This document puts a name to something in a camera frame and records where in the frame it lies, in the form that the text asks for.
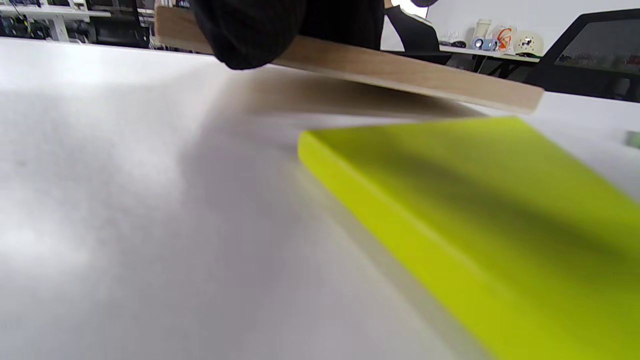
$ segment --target white wall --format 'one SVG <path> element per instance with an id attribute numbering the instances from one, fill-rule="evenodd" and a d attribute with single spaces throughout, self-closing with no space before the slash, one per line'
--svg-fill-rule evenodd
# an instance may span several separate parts
<path id="1" fill-rule="evenodd" d="M 438 36 L 456 31 L 467 43 L 468 29 L 480 18 L 491 19 L 492 29 L 502 24 L 537 32 L 547 50 L 580 14 L 627 8 L 640 8 L 640 0 L 439 0 L 427 19 Z"/>
<path id="2" fill-rule="evenodd" d="M 396 29 L 391 25 L 391 21 L 385 16 L 385 25 L 382 27 L 382 39 L 380 39 L 380 50 L 404 51 L 404 45 Z"/>
<path id="3" fill-rule="evenodd" d="M 415 6 L 411 0 L 391 0 L 391 4 L 393 6 L 400 5 L 402 10 L 410 14 L 414 14 L 422 18 L 427 16 L 428 8 L 419 8 L 418 6 Z"/>

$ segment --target white cup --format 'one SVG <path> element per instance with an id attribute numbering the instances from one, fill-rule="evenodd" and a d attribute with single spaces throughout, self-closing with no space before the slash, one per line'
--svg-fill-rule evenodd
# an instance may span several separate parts
<path id="1" fill-rule="evenodd" d="M 489 27 L 491 26 L 491 19 L 480 19 L 476 24 L 476 30 L 474 31 L 474 39 L 485 38 Z"/>

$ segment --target person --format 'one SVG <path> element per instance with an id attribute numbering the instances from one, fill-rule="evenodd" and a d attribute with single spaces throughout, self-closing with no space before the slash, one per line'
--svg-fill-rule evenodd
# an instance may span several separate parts
<path id="1" fill-rule="evenodd" d="M 215 56 L 244 70 L 271 63 L 298 34 L 380 50 L 385 2 L 192 0 L 191 7 Z"/>

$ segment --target white table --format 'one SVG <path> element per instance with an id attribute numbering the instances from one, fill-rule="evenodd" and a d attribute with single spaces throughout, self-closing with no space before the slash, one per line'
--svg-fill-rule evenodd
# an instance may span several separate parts
<path id="1" fill-rule="evenodd" d="M 76 10 L 66 6 L 47 5 L 41 8 L 37 6 L 0 5 L 0 15 L 18 15 L 20 12 L 29 19 L 45 19 L 51 28 L 51 35 L 57 41 L 69 41 L 65 20 L 89 21 L 89 16 L 111 17 L 109 12 L 95 12 L 88 10 Z"/>
<path id="2" fill-rule="evenodd" d="M 0 49 L 1 359 L 484 358 L 296 139 L 497 112 L 209 56 Z M 617 139 L 637 112 L 549 94 L 526 119 L 640 200 Z"/>
<path id="3" fill-rule="evenodd" d="M 474 69 L 473 69 L 474 72 L 480 72 L 480 69 L 484 65 L 484 62 L 486 61 L 487 58 L 494 58 L 496 60 L 499 60 L 500 65 L 495 69 L 493 69 L 489 73 L 489 75 L 493 75 L 496 72 L 500 71 L 498 73 L 498 77 L 502 79 L 508 78 L 509 75 L 513 73 L 513 71 L 515 71 L 517 68 L 519 68 L 522 65 L 532 67 L 536 63 L 540 62 L 540 59 L 525 58 L 523 56 L 504 54 L 498 51 L 483 51 L 483 50 L 477 50 L 477 49 L 443 46 L 443 45 L 440 46 L 440 50 L 445 51 L 447 53 L 472 55 L 475 59 Z"/>

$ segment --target yellow-green foam block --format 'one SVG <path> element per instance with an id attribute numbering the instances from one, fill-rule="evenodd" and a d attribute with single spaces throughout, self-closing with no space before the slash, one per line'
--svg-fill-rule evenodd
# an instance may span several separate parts
<path id="1" fill-rule="evenodd" d="M 306 167 L 499 359 L 640 359 L 640 207 L 515 117 L 303 133 Z"/>

